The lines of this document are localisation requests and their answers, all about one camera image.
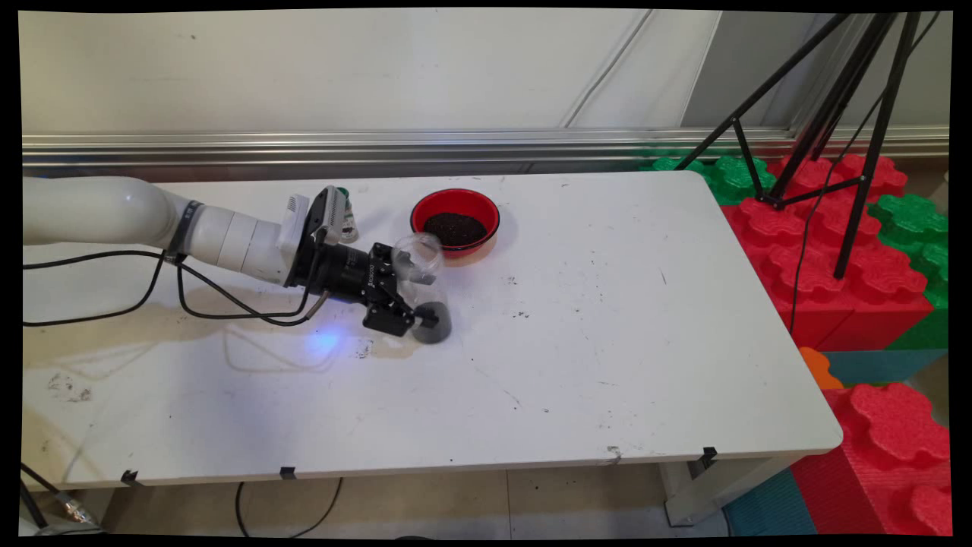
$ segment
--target blue light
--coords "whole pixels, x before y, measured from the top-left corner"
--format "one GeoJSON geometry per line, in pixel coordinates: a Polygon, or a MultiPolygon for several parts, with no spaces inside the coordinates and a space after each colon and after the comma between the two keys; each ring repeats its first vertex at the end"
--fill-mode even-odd
{"type": "Polygon", "coordinates": [[[334,351],[340,342],[341,336],[338,332],[327,330],[307,336],[304,344],[310,354],[316,357],[325,357],[334,351]]]}

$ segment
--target table leg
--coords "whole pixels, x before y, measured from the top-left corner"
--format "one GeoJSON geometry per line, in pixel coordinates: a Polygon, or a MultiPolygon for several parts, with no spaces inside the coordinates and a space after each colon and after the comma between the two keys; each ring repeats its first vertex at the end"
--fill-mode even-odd
{"type": "Polygon", "coordinates": [[[669,525],[694,526],[799,459],[799,456],[716,459],[695,479],[691,478],[686,462],[660,463],[668,498],[665,510],[669,525]]]}

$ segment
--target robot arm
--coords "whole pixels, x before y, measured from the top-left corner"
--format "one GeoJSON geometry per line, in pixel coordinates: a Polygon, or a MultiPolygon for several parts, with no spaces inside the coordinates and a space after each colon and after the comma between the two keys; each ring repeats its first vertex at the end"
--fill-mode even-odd
{"type": "Polygon", "coordinates": [[[423,319],[421,326],[434,327],[439,317],[413,310],[399,295],[392,247],[375,243],[365,253],[338,244],[345,200],[333,186],[309,208],[307,198],[291,196],[281,225],[213,205],[191,207],[189,200],[135,178],[24,177],[23,244],[146,244],[269,283],[304,286],[314,295],[328,291],[332,299],[363,304],[367,328],[402,336],[415,317],[423,319]],[[177,234],[179,248],[170,248],[177,234]]]}
{"type": "MultiPolygon", "coordinates": [[[[136,178],[24,177],[23,244],[140,243],[165,249],[189,202],[136,178]]],[[[169,250],[282,285],[296,248],[278,245],[280,234],[277,223],[201,205],[182,248],[169,250]]]]}

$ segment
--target tripod leg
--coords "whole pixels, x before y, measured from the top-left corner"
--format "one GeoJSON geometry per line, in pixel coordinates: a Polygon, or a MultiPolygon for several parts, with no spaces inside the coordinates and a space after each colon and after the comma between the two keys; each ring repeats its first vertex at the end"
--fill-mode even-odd
{"type": "Polygon", "coordinates": [[[871,51],[871,47],[877,42],[878,38],[884,36],[886,33],[885,25],[890,25],[897,14],[876,14],[874,18],[871,19],[870,24],[867,26],[867,30],[864,31],[864,36],[861,38],[860,42],[854,48],[853,53],[850,54],[847,64],[841,70],[840,76],[837,77],[837,83],[833,88],[827,93],[826,98],[823,99],[823,104],[820,105],[819,110],[817,110],[816,115],[810,121],[807,126],[807,130],[804,131],[803,135],[797,141],[796,146],[793,147],[793,152],[790,154],[790,160],[786,163],[786,167],[783,168],[783,172],[780,174],[780,178],[777,183],[770,190],[769,195],[775,201],[782,198],[783,194],[786,192],[786,185],[789,184],[790,179],[796,174],[796,170],[800,167],[800,163],[803,159],[807,157],[807,153],[810,151],[810,147],[813,146],[817,138],[822,134],[824,125],[827,124],[829,120],[829,114],[834,112],[837,105],[837,101],[842,97],[842,90],[846,88],[848,82],[850,82],[856,73],[857,69],[860,67],[864,59],[867,57],[868,53],[871,51]]]}
{"type": "Polygon", "coordinates": [[[918,30],[918,19],[920,12],[909,12],[905,18],[904,28],[901,29],[901,39],[898,40],[898,48],[894,51],[894,62],[891,63],[891,71],[887,76],[887,86],[885,87],[885,98],[881,101],[881,110],[878,111],[878,120],[874,123],[874,133],[871,135],[871,143],[867,148],[867,157],[864,159],[864,169],[860,175],[860,182],[857,184],[857,195],[854,197],[853,208],[850,210],[848,228],[844,231],[844,242],[841,244],[841,253],[837,257],[837,268],[834,270],[834,277],[844,278],[847,271],[848,261],[851,258],[851,248],[854,238],[857,237],[857,227],[860,224],[860,217],[864,214],[864,203],[867,200],[867,193],[871,189],[871,180],[874,178],[874,169],[878,166],[878,156],[881,153],[881,145],[885,142],[887,124],[891,120],[891,110],[894,108],[894,99],[898,96],[898,88],[901,87],[901,77],[905,72],[905,65],[908,61],[908,53],[911,50],[912,42],[915,40],[915,31],[918,30]]]}
{"type": "Polygon", "coordinates": [[[829,36],[830,33],[833,32],[835,28],[837,28],[842,22],[844,22],[844,19],[846,18],[848,18],[848,14],[837,14],[833,18],[831,18],[831,20],[829,20],[823,27],[821,27],[820,30],[818,30],[816,34],[814,34],[814,36],[807,41],[806,44],[801,46],[800,49],[797,50],[796,53],[793,54],[791,58],[787,59],[786,62],[780,68],[778,68],[777,71],[774,72],[773,75],[771,75],[766,82],[763,82],[762,86],[756,88],[756,91],[754,91],[752,95],[747,97],[746,100],[743,101],[743,104],[739,105],[739,107],[737,107],[736,110],[732,112],[732,114],[730,114],[725,120],[722,121],[721,124],[718,125],[718,127],[716,127],[711,133],[709,133],[709,136],[707,136],[705,140],[703,140],[702,143],[699,144],[699,146],[695,147],[695,150],[693,150],[684,160],[681,161],[680,164],[678,164],[676,170],[685,169],[686,167],[688,167],[689,164],[695,161],[695,159],[698,158],[703,152],[705,152],[706,149],[709,148],[710,145],[712,145],[715,142],[715,140],[719,138],[719,136],[722,133],[724,133],[726,129],[729,128],[729,126],[732,126],[732,121],[734,119],[741,118],[743,114],[745,114],[746,111],[748,111],[749,108],[752,107],[753,104],[756,104],[756,101],[758,101],[760,98],[763,97],[763,95],[766,94],[766,91],[772,89],[773,86],[777,84],[777,82],[782,80],[783,76],[786,76],[786,74],[794,66],[796,66],[798,62],[803,60],[803,57],[807,56],[809,52],[813,51],[814,48],[820,42],[822,42],[824,38],[829,36]]]}
{"type": "Polygon", "coordinates": [[[820,159],[820,154],[823,153],[824,148],[827,146],[827,141],[829,141],[830,136],[834,134],[834,129],[837,128],[837,124],[840,122],[841,116],[844,115],[844,111],[847,109],[848,104],[851,102],[851,98],[857,91],[857,87],[860,86],[860,81],[864,79],[864,74],[867,73],[867,69],[871,65],[871,61],[874,60],[874,55],[876,55],[878,49],[881,48],[881,43],[884,42],[887,32],[891,29],[891,23],[892,21],[889,21],[885,26],[885,31],[882,32],[881,36],[872,45],[871,50],[861,62],[857,72],[854,73],[853,78],[845,86],[841,94],[840,104],[837,105],[837,108],[831,114],[830,121],[827,124],[827,129],[823,132],[823,136],[814,147],[814,151],[811,154],[812,160],[816,161],[820,159]]]}

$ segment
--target black cable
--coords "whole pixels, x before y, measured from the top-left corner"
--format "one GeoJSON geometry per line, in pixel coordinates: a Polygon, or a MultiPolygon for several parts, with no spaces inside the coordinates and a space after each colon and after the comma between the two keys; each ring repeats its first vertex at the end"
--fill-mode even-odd
{"type": "Polygon", "coordinates": [[[243,515],[240,514],[240,494],[243,493],[243,485],[246,483],[240,483],[236,487],[236,500],[233,502],[233,507],[236,509],[236,525],[240,527],[240,531],[243,532],[243,537],[250,537],[250,533],[246,531],[246,526],[243,524],[243,515]]]}
{"type": "Polygon", "coordinates": [[[149,283],[149,290],[145,291],[145,295],[142,299],[138,301],[138,304],[121,311],[112,311],[111,313],[101,313],[100,315],[91,315],[89,317],[77,317],[75,319],[60,319],[57,321],[38,321],[30,322],[23,321],[23,326],[25,327],[50,327],[54,325],[66,325],[69,323],[82,323],[85,321],[94,321],[96,319],[107,319],[108,317],[116,317],[118,315],[125,315],[126,313],[131,313],[138,310],[149,300],[149,296],[152,295],[152,291],[156,288],[156,281],[158,280],[158,273],[162,269],[162,263],[165,261],[165,253],[158,252],[152,253],[149,251],[136,251],[136,250],[124,250],[124,251],[107,251],[103,253],[94,253],[84,256],[78,256],[74,258],[68,258],[64,260],[56,260],[54,262],[44,262],[40,264],[24,264],[23,268],[25,270],[40,270],[43,268],[54,268],[57,266],[67,266],[69,264],[77,264],[79,262],[86,262],[88,260],[94,260],[97,258],[107,258],[112,256],[150,256],[153,258],[158,258],[158,263],[156,264],[156,270],[152,274],[152,281],[149,283]]]}
{"type": "MultiPolygon", "coordinates": [[[[186,266],[185,263],[180,263],[180,264],[177,264],[176,265],[176,268],[178,269],[178,272],[176,273],[176,281],[177,281],[177,283],[179,285],[179,304],[182,305],[183,310],[185,310],[186,313],[188,313],[189,315],[193,315],[195,317],[201,317],[203,319],[246,319],[246,318],[254,318],[254,319],[262,319],[262,320],[266,321],[267,323],[270,323],[271,325],[277,325],[277,326],[281,326],[281,327],[292,327],[292,326],[295,326],[295,325],[299,325],[300,323],[303,323],[303,322],[306,322],[307,320],[309,320],[313,316],[314,311],[317,311],[317,308],[319,307],[318,305],[319,304],[322,304],[323,301],[320,301],[319,300],[318,303],[315,303],[314,308],[311,309],[311,311],[309,313],[307,313],[304,317],[301,317],[300,319],[298,319],[296,321],[277,321],[277,320],[272,319],[271,317],[294,316],[294,315],[297,315],[298,313],[300,313],[301,311],[303,311],[304,305],[307,303],[307,295],[310,294],[310,279],[313,279],[314,278],[314,274],[317,272],[318,262],[320,261],[320,258],[321,258],[321,250],[319,248],[315,247],[314,248],[314,256],[311,259],[311,263],[310,263],[310,270],[309,270],[310,273],[308,274],[308,277],[307,277],[308,282],[304,286],[303,297],[300,299],[300,307],[297,308],[297,311],[294,312],[294,313],[289,313],[289,314],[259,313],[258,311],[254,310],[253,308],[250,308],[249,306],[247,306],[247,305],[243,304],[242,302],[240,302],[239,299],[237,299],[233,295],[229,294],[223,287],[221,287],[220,285],[216,284],[216,282],[214,282],[213,280],[209,279],[208,277],[206,277],[202,273],[199,273],[196,270],[193,270],[189,266],[186,266]],[[213,287],[214,289],[216,289],[217,292],[219,292],[220,294],[222,294],[224,297],[226,297],[228,300],[230,300],[231,302],[233,302],[235,305],[239,306],[243,310],[248,311],[249,314],[242,314],[242,313],[238,313],[238,314],[212,314],[212,313],[202,313],[202,312],[193,310],[192,308],[189,307],[189,304],[186,302],[186,292],[185,292],[185,289],[184,289],[183,277],[182,277],[183,270],[185,270],[186,272],[189,272],[190,274],[194,275],[196,278],[202,280],[204,283],[206,283],[210,287],[213,287]]],[[[321,298],[324,299],[324,298],[326,298],[326,296],[322,294],[321,295],[321,298]]]]}
{"type": "Polygon", "coordinates": [[[52,494],[55,494],[55,495],[57,495],[57,494],[60,493],[60,490],[56,489],[54,487],[54,485],[52,485],[47,480],[45,480],[44,477],[38,475],[37,474],[37,471],[34,471],[30,467],[28,467],[26,463],[24,463],[24,462],[21,462],[20,463],[20,470],[23,471],[24,473],[30,475],[30,478],[32,478],[35,481],[37,481],[38,484],[40,484],[42,487],[46,488],[48,490],[48,492],[50,492],[52,494]]]}
{"type": "MultiPolygon", "coordinates": [[[[240,527],[240,531],[243,532],[243,535],[245,537],[252,537],[250,533],[246,530],[246,526],[243,524],[243,516],[240,514],[240,494],[243,493],[243,485],[245,484],[246,483],[240,483],[239,486],[236,487],[236,500],[234,502],[234,508],[236,509],[236,524],[240,527]]],[[[311,531],[312,529],[315,529],[316,527],[320,526],[321,523],[324,521],[324,519],[326,519],[330,514],[330,510],[334,508],[334,503],[337,501],[337,495],[341,493],[341,485],[343,484],[344,484],[344,477],[338,478],[337,488],[334,489],[334,496],[332,496],[330,499],[330,504],[328,505],[328,509],[324,512],[324,515],[322,515],[321,518],[318,519],[316,523],[314,523],[312,527],[305,529],[303,531],[299,531],[294,535],[289,535],[287,536],[287,538],[295,539],[301,537],[302,535],[306,534],[308,531],[311,531]]]]}
{"type": "Polygon", "coordinates": [[[41,513],[41,509],[37,506],[37,502],[34,501],[34,496],[30,495],[30,491],[27,490],[27,485],[23,483],[23,479],[20,479],[20,499],[22,499],[23,504],[27,506],[27,511],[30,513],[30,518],[34,519],[34,524],[37,525],[37,529],[47,528],[48,520],[44,518],[44,514],[41,513]]]}
{"type": "MultiPolygon", "coordinates": [[[[145,294],[142,296],[141,300],[139,300],[137,304],[135,304],[134,306],[132,306],[130,308],[127,308],[125,310],[113,311],[111,313],[102,313],[102,314],[99,314],[99,315],[91,315],[91,316],[88,316],[88,317],[78,317],[78,318],[74,318],[74,319],[59,319],[59,320],[56,320],[56,321],[38,321],[38,322],[23,321],[23,326],[25,326],[25,327],[48,327],[48,326],[54,326],[54,325],[65,325],[65,324],[70,324],[70,323],[80,323],[80,322],[84,322],[84,321],[94,321],[96,319],[106,319],[108,317],[116,317],[118,315],[124,315],[126,313],[131,313],[131,312],[133,312],[133,311],[138,310],[139,308],[141,308],[142,305],[145,304],[149,300],[149,297],[152,295],[152,292],[156,288],[156,282],[158,281],[158,275],[161,272],[162,264],[165,262],[165,253],[164,253],[164,251],[158,252],[158,253],[149,252],[149,251],[140,251],[140,250],[107,251],[107,252],[100,252],[100,253],[93,253],[93,254],[78,256],[78,257],[74,257],[74,258],[68,258],[68,259],[64,259],[64,260],[57,260],[57,261],[53,261],[53,262],[44,262],[44,263],[38,263],[38,264],[24,264],[23,265],[23,269],[24,270],[40,270],[40,269],[45,269],[45,268],[55,268],[55,267],[58,267],[58,266],[67,266],[67,265],[70,265],[70,264],[77,264],[77,263],[80,263],[80,262],[86,262],[86,261],[89,261],[89,260],[95,260],[95,259],[99,259],[99,258],[108,258],[108,257],[113,257],[113,256],[147,256],[147,257],[152,257],[152,258],[158,258],[158,262],[156,263],[156,269],[155,269],[155,271],[152,274],[152,281],[149,283],[149,289],[145,292],[145,294]]],[[[313,274],[317,271],[317,265],[318,265],[319,259],[320,259],[320,249],[315,248],[314,249],[314,258],[311,260],[310,278],[312,278],[313,277],[313,274]]],[[[308,284],[308,286],[304,287],[303,296],[300,299],[300,306],[297,307],[297,309],[295,311],[275,312],[275,313],[261,313],[259,311],[256,311],[256,310],[250,308],[249,306],[243,304],[238,299],[236,299],[235,297],[233,297],[231,294],[229,294],[228,292],[226,292],[226,290],[223,287],[221,287],[218,284],[216,284],[216,282],[212,281],[211,279],[209,279],[208,277],[206,277],[202,273],[197,272],[193,268],[190,268],[189,266],[186,266],[185,263],[177,263],[176,264],[176,269],[178,270],[178,272],[177,272],[177,281],[178,281],[178,286],[179,286],[179,302],[182,305],[183,310],[185,310],[190,315],[194,315],[196,317],[202,317],[204,319],[262,319],[263,321],[266,321],[266,322],[271,323],[273,325],[278,325],[278,326],[283,326],[283,327],[290,327],[290,326],[299,325],[299,324],[304,323],[307,320],[309,320],[314,315],[314,312],[317,311],[317,309],[323,303],[323,300],[320,300],[319,299],[318,302],[315,303],[314,308],[312,308],[312,310],[309,313],[307,313],[304,317],[302,317],[302,318],[300,318],[300,319],[298,319],[296,321],[276,321],[276,320],[272,319],[272,317],[293,317],[293,316],[299,315],[301,312],[303,312],[304,307],[306,307],[306,305],[307,305],[307,297],[310,294],[310,292],[309,292],[309,288],[310,288],[309,287],[309,284],[308,284]],[[189,272],[190,274],[194,275],[195,277],[201,279],[207,285],[209,285],[209,286],[213,287],[214,289],[216,289],[220,294],[222,294],[224,297],[226,297],[227,299],[229,299],[235,305],[239,306],[243,310],[248,311],[249,313],[219,314],[219,315],[217,315],[217,314],[210,314],[210,313],[201,313],[201,312],[198,312],[198,311],[195,311],[195,310],[191,309],[189,307],[189,304],[186,302],[186,295],[185,295],[184,284],[183,284],[183,277],[182,277],[182,271],[183,270],[185,270],[185,271],[189,272]]],[[[326,297],[327,297],[327,293],[325,295],[322,295],[321,296],[321,299],[325,299],[326,297]]]]}
{"type": "MultiPolygon", "coordinates": [[[[915,48],[918,47],[918,44],[921,42],[921,39],[924,38],[924,35],[927,34],[928,30],[931,29],[931,25],[935,24],[935,21],[938,19],[938,16],[941,13],[942,12],[940,11],[935,12],[935,15],[932,16],[931,20],[925,26],[924,30],[921,32],[921,34],[919,34],[915,42],[912,43],[912,48],[908,51],[908,56],[911,56],[911,54],[915,52],[915,48]]],[[[867,124],[867,121],[871,119],[871,115],[874,114],[875,109],[878,108],[878,105],[881,104],[882,99],[885,98],[886,92],[887,92],[887,87],[885,87],[881,91],[881,94],[878,95],[878,99],[874,101],[874,104],[871,105],[871,109],[867,111],[867,115],[864,116],[864,120],[862,120],[860,125],[857,126],[857,130],[850,137],[850,140],[848,141],[847,145],[844,147],[844,150],[841,151],[840,155],[837,157],[836,160],[834,160],[834,163],[830,166],[830,170],[827,171],[827,178],[823,180],[823,186],[820,187],[820,195],[816,197],[816,201],[814,201],[814,206],[810,209],[810,213],[807,215],[807,222],[803,228],[803,243],[800,245],[800,258],[797,260],[796,275],[793,278],[793,306],[790,311],[790,325],[789,325],[789,333],[791,336],[793,334],[793,324],[796,322],[796,300],[797,300],[797,295],[800,292],[799,291],[800,267],[803,266],[803,257],[807,252],[807,237],[810,234],[810,220],[814,218],[814,213],[816,213],[816,208],[820,205],[820,202],[823,200],[823,197],[826,195],[827,186],[830,185],[830,176],[834,174],[834,168],[844,158],[844,155],[851,148],[851,145],[853,144],[854,140],[857,139],[857,136],[864,129],[864,125],[867,124]]]]}

